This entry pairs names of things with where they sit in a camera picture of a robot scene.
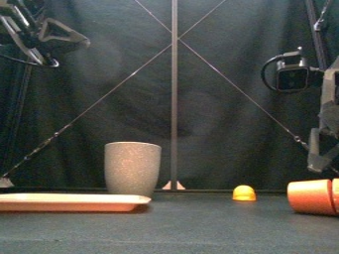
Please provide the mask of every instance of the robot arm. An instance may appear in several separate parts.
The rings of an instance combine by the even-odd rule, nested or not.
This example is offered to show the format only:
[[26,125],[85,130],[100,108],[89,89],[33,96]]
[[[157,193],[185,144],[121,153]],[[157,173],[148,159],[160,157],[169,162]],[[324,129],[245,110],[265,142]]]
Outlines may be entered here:
[[44,0],[0,0],[0,45],[8,36],[34,65],[58,66],[53,54],[89,45],[88,38],[60,21],[45,18]]

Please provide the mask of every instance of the ceramic cup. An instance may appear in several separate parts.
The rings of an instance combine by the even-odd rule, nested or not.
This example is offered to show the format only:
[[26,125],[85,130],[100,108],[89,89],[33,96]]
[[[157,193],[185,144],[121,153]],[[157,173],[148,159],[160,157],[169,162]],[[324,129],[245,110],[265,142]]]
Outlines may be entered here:
[[140,142],[104,145],[104,180],[108,193],[152,196],[159,178],[161,148]]
[[332,182],[312,180],[292,182],[287,187],[287,197],[295,212],[335,215]]

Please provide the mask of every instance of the metal pole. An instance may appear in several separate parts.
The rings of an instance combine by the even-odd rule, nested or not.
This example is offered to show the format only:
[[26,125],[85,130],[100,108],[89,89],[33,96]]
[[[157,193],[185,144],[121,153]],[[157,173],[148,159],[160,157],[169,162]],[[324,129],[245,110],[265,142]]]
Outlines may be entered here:
[[177,189],[177,0],[172,0],[171,191]]

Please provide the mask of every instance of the small yellow ball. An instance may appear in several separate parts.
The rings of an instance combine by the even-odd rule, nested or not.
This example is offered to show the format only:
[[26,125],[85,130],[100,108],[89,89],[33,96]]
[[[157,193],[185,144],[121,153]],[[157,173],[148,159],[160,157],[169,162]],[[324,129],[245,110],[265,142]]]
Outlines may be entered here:
[[249,186],[237,186],[233,189],[232,200],[236,201],[256,201],[255,190]]

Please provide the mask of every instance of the peach plastic tray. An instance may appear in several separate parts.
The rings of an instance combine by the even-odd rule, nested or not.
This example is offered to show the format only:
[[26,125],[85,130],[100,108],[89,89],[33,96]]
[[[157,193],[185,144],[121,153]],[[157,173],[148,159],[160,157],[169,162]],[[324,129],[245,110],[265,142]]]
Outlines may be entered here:
[[0,211],[131,211],[149,197],[129,194],[0,194]]

